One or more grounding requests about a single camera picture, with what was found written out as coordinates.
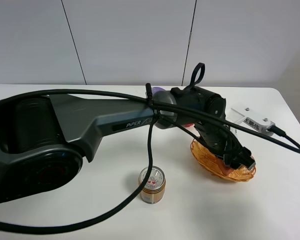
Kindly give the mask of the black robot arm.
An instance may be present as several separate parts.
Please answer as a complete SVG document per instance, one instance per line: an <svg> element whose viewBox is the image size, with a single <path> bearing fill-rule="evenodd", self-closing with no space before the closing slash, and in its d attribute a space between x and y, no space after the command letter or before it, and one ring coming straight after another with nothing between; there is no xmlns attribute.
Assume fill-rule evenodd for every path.
<svg viewBox="0 0 300 240"><path fill-rule="evenodd" d="M69 183L91 162L103 137L154 125L194 124L201 144L227 167L252 169L255 160L227 126L226 100L193 87L128 94L55 89L0 100L0 204Z"/></svg>

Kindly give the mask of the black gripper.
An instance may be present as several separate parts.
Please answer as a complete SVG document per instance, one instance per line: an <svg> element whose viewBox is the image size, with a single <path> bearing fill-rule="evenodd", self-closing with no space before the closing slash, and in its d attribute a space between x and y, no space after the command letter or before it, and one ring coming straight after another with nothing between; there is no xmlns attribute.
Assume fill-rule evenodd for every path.
<svg viewBox="0 0 300 240"><path fill-rule="evenodd" d="M242 147L237 136L225 125L197 122L195 129L206 148L219 158L223 158L224 165L229 168L255 167L256 162L251 151Z"/></svg>

